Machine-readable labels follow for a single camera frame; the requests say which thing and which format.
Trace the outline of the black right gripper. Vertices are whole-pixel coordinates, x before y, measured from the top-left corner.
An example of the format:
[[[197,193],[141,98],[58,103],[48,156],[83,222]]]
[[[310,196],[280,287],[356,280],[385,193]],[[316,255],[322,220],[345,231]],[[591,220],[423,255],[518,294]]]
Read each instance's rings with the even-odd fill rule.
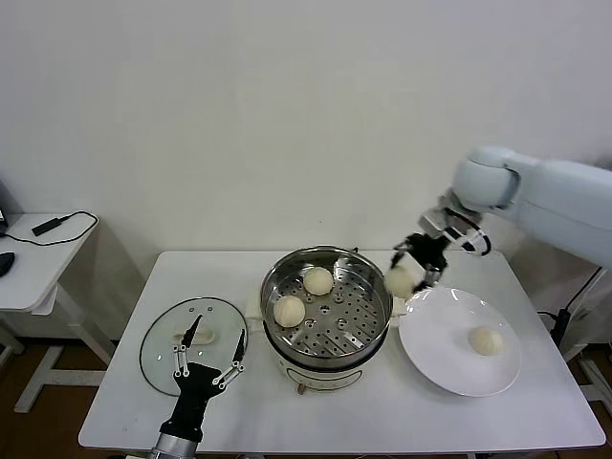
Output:
[[[448,247],[446,237],[432,238],[427,234],[412,233],[393,247],[390,268],[396,268],[407,253],[425,270],[423,279],[412,289],[413,292],[434,287],[442,272],[448,266],[444,251]]]

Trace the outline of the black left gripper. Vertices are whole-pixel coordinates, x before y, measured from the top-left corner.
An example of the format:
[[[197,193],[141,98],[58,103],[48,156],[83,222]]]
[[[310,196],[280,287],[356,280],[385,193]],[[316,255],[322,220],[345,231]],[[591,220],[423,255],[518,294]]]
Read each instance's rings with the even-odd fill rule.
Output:
[[[170,418],[162,423],[160,432],[181,439],[203,438],[202,423],[209,400],[223,393],[219,386],[228,386],[245,370],[242,363],[246,351],[245,329],[241,331],[230,366],[222,372],[200,363],[188,363],[187,350],[195,338],[202,317],[198,315],[182,334],[180,344],[173,346],[174,380],[180,395]]]

